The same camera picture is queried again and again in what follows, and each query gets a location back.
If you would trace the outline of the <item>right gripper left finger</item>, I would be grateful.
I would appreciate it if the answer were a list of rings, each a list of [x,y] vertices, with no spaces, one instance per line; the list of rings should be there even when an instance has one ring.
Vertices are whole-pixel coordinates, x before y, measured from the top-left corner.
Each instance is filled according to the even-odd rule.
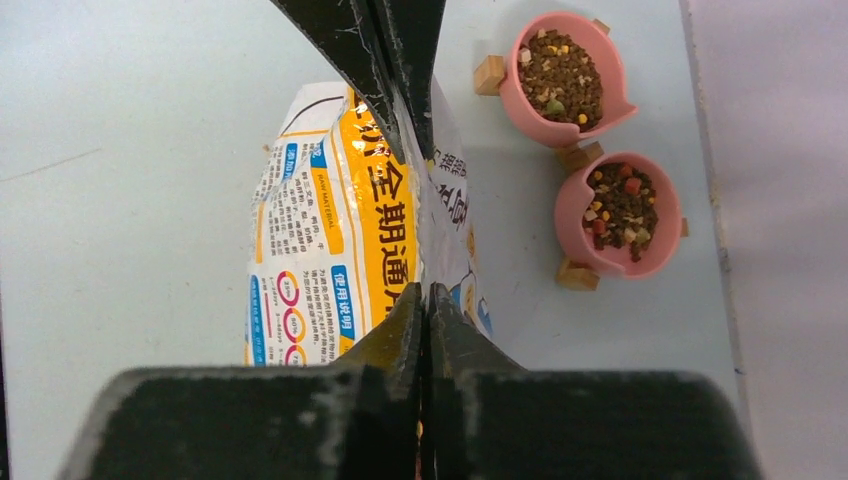
[[[100,392],[63,479],[413,479],[422,292],[338,359],[137,368]]]

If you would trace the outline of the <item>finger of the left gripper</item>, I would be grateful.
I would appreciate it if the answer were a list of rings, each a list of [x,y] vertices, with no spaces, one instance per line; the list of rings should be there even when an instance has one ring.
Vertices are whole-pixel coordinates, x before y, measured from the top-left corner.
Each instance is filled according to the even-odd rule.
[[[272,0],[364,101],[391,153],[406,163],[377,19],[362,0]]]
[[[445,5],[445,0],[371,3],[391,83],[405,104],[425,159],[435,152],[431,87]]]

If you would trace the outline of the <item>cat food bag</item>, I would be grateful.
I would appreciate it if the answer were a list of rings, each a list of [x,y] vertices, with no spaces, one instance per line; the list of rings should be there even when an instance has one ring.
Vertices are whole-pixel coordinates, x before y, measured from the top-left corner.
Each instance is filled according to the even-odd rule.
[[[399,161],[346,83],[297,92],[251,202],[247,365],[337,359],[411,282],[445,285],[492,334],[461,139],[439,86],[431,100],[433,157]]]

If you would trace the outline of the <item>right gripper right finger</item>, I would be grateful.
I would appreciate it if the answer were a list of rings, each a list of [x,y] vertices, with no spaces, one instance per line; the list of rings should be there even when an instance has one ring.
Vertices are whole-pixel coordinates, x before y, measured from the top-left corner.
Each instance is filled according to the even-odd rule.
[[[758,479],[734,409],[686,371],[533,371],[441,284],[424,310],[427,479]]]

